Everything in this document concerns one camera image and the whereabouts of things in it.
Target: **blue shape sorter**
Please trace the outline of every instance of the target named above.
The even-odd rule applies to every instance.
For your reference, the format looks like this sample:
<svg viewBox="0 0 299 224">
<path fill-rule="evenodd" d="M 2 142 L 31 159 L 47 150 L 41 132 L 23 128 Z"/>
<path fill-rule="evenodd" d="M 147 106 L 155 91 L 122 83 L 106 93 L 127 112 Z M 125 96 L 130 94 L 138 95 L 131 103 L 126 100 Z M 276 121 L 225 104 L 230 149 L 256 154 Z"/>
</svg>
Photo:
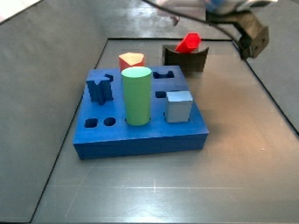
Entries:
<svg viewBox="0 0 299 224">
<path fill-rule="evenodd" d="M 74 146 L 81 159 L 123 157 L 174 151 L 201 150 L 209 136 L 202 113 L 194 102 L 189 122 L 169 123 L 165 119 L 166 92 L 190 90 L 178 66 L 153 66 L 151 122 L 143 126 L 127 124 L 123 82 L 119 68 L 95 69 L 89 81 L 113 75 L 114 100 L 99 105 L 85 89 L 79 110 Z"/>
</svg>

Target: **small block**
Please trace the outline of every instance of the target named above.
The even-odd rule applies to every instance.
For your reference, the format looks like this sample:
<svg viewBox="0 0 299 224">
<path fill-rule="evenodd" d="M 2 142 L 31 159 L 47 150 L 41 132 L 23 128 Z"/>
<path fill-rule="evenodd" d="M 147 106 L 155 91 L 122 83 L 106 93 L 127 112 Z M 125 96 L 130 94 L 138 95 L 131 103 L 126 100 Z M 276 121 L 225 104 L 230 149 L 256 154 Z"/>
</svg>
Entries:
<svg viewBox="0 0 299 224">
<path fill-rule="evenodd" d="M 106 101 L 114 100 L 111 89 L 113 81 L 113 75 L 99 73 L 97 69 L 90 70 L 87 78 L 90 99 L 93 102 L 98 102 L 99 105 L 105 105 Z"/>
<path fill-rule="evenodd" d="M 121 71 L 130 67 L 143 67 L 146 65 L 146 56 L 142 53 L 127 52 L 119 55 Z"/>
<path fill-rule="evenodd" d="M 169 123 L 183 123 L 190 121 L 193 109 L 193 94 L 190 91 L 167 92 L 167 105 L 165 111 Z"/>
<path fill-rule="evenodd" d="M 166 95 L 170 102 L 193 102 L 193 94 L 190 91 L 167 92 Z"/>
</svg>

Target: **green cylinder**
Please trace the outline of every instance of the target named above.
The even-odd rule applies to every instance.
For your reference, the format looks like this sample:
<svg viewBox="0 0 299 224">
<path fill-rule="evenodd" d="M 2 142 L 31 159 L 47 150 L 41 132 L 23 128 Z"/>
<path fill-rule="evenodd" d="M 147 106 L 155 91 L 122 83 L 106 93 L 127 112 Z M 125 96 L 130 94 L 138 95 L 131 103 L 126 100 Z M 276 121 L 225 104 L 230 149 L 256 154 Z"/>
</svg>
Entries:
<svg viewBox="0 0 299 224">
<path fill-rule="evenodd" d="M 123 70 L 123 89 L 126 100 L 126 122 L 141 126 L 151 119 L 153 70 L 134 66 Z"/>
</svg>

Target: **gray cube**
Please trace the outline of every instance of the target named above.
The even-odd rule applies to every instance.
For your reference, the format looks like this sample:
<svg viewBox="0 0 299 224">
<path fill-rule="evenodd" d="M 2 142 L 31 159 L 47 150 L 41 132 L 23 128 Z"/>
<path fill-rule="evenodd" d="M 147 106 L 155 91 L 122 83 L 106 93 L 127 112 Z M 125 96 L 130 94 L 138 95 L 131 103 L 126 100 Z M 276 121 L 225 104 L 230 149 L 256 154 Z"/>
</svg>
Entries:
<svg viewBox="0 0 299 224">
<path fill-rule="evenodd" d="M 165 118 L 169 123 L 186 123 L 193 109 L 193 94 L 190 91 L 166 93 Z"/>
</svg>

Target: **red object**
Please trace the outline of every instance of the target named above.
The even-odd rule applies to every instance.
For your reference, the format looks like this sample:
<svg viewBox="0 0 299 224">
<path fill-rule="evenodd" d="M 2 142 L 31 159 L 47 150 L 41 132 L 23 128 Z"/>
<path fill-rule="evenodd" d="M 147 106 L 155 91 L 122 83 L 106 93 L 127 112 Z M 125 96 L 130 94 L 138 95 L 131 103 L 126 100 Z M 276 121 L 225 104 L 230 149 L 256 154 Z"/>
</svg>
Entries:
<svg viewBox="0 0 299 224">
<path fill-rule="evenodd" d="M 199 48 L 202 37 L 198 32 L 190 32 L 183 38 L 181 44 L 177 46 L 175 51 L 178 53 L 191 53 Z"/>
<path fill-rule="evenodd" d="M 119 55 L 121 72 L 129 67 L 143 67 L 146 65 L 146 56 L 138 52 L 127 52 Z"/>
</svg>

